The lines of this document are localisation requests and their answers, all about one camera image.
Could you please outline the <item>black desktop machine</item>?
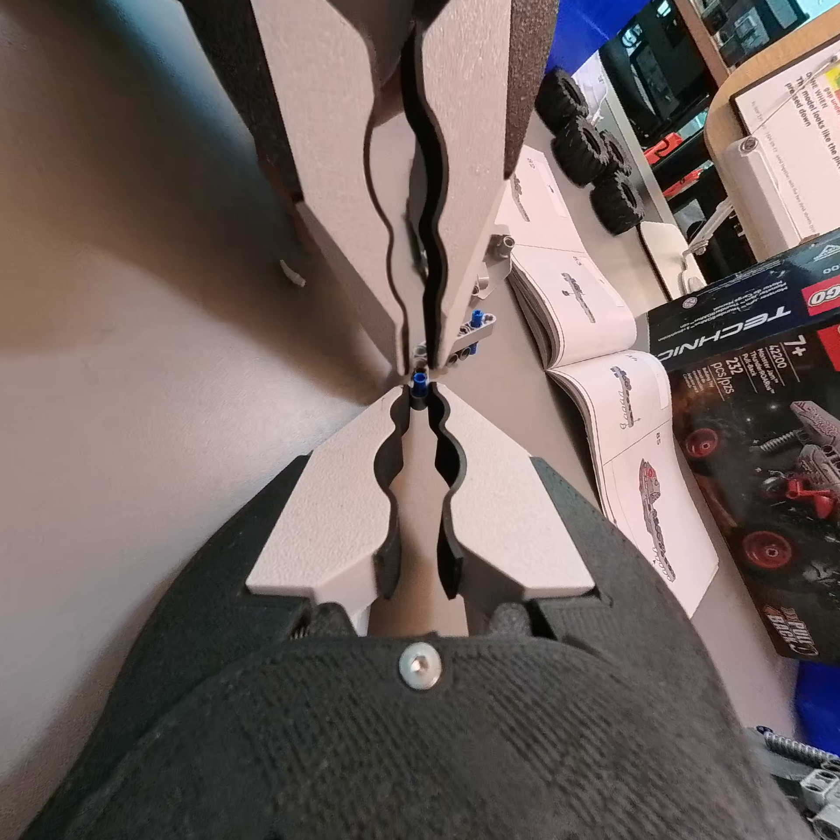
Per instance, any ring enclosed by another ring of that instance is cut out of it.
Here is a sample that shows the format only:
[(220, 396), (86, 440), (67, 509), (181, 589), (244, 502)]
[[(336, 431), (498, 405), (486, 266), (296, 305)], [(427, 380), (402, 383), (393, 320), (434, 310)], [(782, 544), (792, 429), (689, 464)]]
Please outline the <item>black desktop machine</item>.
[(706, 112), (717, 90), (675, 2), (648, 3), (598, 55), (645, 150)]

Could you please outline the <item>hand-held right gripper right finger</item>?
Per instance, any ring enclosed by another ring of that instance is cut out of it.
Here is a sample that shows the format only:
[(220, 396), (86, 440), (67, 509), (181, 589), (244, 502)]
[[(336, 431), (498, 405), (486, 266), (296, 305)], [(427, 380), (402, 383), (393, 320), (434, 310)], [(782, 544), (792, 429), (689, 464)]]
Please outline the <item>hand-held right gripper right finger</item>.
[(470, 635), (498, 607), (589, 595), (585, 566), (530, 453), (445, 385), (427, 395), (435, 468), (447, 485), (437, 572)]

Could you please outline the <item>grey technic connector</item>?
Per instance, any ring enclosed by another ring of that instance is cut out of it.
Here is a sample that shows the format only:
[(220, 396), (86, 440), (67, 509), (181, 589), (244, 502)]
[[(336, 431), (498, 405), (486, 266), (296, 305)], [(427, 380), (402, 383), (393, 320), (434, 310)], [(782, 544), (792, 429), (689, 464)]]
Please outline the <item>grey technic connector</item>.
[(797, 790), (798, 808), (812, 815), (825, 807), (839, 807), (839, 762), (824, 762), (813, 769), (799, 782)]

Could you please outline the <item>round wooden sign board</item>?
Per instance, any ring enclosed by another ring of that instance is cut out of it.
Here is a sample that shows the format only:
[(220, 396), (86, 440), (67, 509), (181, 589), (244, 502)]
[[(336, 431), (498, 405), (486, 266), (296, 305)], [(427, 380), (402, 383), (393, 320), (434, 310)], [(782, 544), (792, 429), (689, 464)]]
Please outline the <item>round wooden sign board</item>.
[(731, 73), (705, 140), (757, 261), (838, 229), (839, 8)]

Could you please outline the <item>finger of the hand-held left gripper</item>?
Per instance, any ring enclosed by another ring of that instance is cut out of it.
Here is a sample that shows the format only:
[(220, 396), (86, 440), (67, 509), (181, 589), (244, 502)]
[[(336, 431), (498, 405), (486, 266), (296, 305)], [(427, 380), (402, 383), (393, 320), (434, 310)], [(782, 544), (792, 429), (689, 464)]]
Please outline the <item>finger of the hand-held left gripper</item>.
[(454, 349), (505, 178), (510, 2), (417, 2), (403, 102), (422, 156), (427, 363)]
[(393, 226), (371, 177), (376, 103), (399, 65), (414, 2), (252, 3), (302, 198), (297, 210), (399, 375), (406, 310), (395, 289)]

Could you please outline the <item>black toy tyre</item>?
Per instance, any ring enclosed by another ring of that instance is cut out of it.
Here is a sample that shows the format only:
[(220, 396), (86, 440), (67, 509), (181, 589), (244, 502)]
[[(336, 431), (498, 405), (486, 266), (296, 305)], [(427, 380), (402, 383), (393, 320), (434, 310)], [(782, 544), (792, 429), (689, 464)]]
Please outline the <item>black toy tyre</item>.
[(571, 119), (554, 135), (551, 151), (562, 172), (579, 187), (606, 174), (611, 161), (602, 136), (584, 117)]
[(569, 122), (587, 117), (589, 112), (582, 90), (572, 75), (559, 67), (543, 77), (534, 107), (552, 134), (557, 134)]
[(590, 192), (592, 210), (611, 236), (622, 235), (645, 220), (642, 198), (621, 172), (604, 175)]
[(633, 173), (632, 160), (623, 144), (608, 130), (599, 130), (598, 133), (602, 139), (607, 158), (602, 176), (621, 175), (629, 178)]

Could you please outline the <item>blue plastic container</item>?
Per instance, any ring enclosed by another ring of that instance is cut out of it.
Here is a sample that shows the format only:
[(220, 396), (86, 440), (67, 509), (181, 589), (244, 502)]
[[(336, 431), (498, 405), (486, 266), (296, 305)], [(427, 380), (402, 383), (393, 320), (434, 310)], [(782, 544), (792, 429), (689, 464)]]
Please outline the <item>blue plastic container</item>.
[(794, 706), (805, 741), (839, 753), (839, 666), (799, 663)]

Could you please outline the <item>metal coil spring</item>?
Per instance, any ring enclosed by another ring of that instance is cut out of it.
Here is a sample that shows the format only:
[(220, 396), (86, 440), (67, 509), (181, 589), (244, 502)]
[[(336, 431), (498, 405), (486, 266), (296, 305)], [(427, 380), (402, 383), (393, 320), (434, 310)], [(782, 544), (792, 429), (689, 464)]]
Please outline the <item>metal coil spring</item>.
[(839, 756), (835, 753), (787, 738), (765, 726), (755, 727), (754, 730), (760, 735), (764, 747), (774, 755), (812, 769), (839, 771)]

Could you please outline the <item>black toy set box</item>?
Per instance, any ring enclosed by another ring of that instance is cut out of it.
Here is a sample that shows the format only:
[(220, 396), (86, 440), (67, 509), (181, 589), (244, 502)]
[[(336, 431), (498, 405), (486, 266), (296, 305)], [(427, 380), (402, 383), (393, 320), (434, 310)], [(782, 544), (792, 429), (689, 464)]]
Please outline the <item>black toy set box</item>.
[(838, 230), (646, 320), (675, 441), (773, 645), (837, 665)]

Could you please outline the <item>clear plastic bag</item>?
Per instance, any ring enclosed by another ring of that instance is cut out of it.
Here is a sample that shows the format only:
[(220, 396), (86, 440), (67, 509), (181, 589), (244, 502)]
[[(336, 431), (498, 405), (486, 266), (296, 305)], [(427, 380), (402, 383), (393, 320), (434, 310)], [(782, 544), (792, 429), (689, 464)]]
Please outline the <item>clear plastic bag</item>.
[(590, 124), (598, 129), (606, 129), (609, 120), (615, 121), (615, 115), (623, 113), (621, 100), (598, 51), (572, 77), (584, 95)]

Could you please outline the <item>blue plastic bin with tag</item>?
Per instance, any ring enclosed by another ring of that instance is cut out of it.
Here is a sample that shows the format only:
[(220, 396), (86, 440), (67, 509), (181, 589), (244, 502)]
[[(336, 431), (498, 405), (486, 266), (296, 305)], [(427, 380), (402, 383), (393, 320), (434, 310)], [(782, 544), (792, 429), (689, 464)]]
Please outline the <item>blue plastic bin with tag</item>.
[(573, 75), (609, 40), (620, 35), (649, 1), (559, 1), (545, 72)]

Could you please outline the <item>grey technic beam assembly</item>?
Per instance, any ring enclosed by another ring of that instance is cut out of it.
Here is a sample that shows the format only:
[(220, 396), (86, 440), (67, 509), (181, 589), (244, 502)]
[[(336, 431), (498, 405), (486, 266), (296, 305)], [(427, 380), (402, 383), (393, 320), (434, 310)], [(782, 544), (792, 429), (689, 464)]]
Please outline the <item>grey technic beam assembly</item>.
[(515, 239), (508, 229), (498, 226), (490, 236), (485, 258), (480, 263), (472, 292), (473, 307), (460, 325), (458, 336), (444, 366), (450, 368), (477, 352), (478, 342), (491, 335), (496, 316), (487, 310), (487, 299), (511, 273)]

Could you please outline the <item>open instruction booklet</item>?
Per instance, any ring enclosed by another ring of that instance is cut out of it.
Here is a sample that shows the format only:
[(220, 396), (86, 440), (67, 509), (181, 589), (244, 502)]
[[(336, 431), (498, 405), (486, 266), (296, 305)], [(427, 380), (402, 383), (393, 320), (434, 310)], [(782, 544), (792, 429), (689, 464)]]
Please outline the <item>open instruction booklet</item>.
[(508, 280), (546, 375), (583, 417), (603, 513), (693, 617), (719, 561), (679, 466), (665, 368), (634, 349), (631, 309), (588, 255), (544, 153), (523, 146), (497, 224), (514, 240)]

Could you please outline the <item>white base board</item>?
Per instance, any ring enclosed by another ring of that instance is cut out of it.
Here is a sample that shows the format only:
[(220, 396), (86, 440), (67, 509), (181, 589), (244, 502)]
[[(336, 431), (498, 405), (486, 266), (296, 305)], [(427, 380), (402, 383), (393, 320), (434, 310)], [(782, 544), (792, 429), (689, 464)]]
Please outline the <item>white base board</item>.
[(637, 231), (668, 300), (693, 295), (707, 286), (697, 259), (676, 225), (644, 220)]

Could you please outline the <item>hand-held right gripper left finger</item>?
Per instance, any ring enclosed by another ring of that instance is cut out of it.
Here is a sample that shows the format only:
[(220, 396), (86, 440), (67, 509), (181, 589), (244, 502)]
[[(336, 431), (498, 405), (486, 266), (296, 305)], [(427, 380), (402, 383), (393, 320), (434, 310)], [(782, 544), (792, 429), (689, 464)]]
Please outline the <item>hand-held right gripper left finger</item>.
[(391, 485), (409, 423), (408, 388), (396, 386), (311, 452), (246, 579), (251, 594), (338, 604), (368, 633), (372, 604), (400, 575)]

